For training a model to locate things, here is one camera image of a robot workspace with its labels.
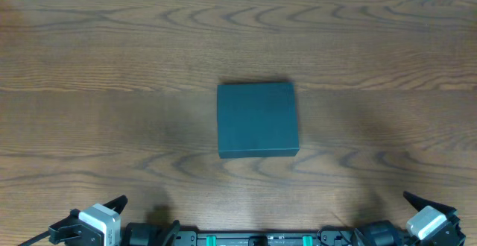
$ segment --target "box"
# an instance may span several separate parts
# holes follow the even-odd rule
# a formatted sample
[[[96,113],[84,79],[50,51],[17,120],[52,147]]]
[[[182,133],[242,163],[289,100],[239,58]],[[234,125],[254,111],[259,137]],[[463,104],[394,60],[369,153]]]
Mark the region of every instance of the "box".
[[[221,158],[293,157],[300,150],[292,83],[219,85]]]

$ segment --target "wood grain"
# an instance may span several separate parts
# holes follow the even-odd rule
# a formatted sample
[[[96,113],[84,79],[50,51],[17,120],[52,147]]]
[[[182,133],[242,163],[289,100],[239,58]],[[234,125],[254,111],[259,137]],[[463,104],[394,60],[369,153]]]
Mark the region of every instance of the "wood grain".
[[[124,222],[318,229],[456,206],[477,240],[477,0],[0,0],[0,245]],[[290,80],[300,153],[220,160],[218,83]]]

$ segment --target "black cable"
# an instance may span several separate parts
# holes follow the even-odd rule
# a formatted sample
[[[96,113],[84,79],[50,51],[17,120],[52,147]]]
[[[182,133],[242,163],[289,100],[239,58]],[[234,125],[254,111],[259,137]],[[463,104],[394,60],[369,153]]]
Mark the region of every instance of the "black cable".
[[[44,238],[46,238],[46,237],[48,237],[48,236],[50,236],[50,232],[49,232],[49,231],[45,231],[45,232],[39,234],[38,236],[35,236],[35,237],[33,237],[33,238],[27,240],[26,242],[21,243],[21,244],[18,245],[18,246],[30,246],[30,245],[32,245],[33,243],[39,242],[40,240],[42,240],[42,239],[44,239]]]

